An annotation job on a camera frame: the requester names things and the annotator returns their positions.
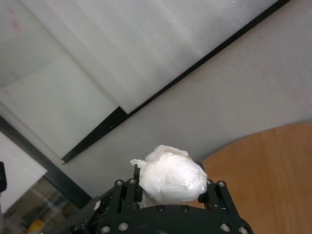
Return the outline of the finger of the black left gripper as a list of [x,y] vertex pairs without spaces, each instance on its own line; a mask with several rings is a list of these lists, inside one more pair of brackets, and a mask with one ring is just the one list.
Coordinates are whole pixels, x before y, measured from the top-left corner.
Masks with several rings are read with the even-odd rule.
[[0,192],[6,190],[6,174],[4,163],[0,162]]

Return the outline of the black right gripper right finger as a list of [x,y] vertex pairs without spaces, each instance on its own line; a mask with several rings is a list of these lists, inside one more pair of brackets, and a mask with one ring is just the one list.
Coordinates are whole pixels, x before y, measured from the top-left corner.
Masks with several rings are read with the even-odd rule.
[[207,177],[206,185],[206,192],[198,197],[198,202],[203,203],[206,210],[238,217],[237,208],[230,195],[226,182],[222,180],[213,182],[212,179]]

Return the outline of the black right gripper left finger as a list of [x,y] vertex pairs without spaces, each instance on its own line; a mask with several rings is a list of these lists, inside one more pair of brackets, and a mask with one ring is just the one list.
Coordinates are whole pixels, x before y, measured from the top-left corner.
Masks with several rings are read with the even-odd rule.
[[139,185],[140,168],[135,165],[133,177],[127,181],[115,181],[114,186],[114,213],[129,213],[139,210],[142,201],[143,189]]

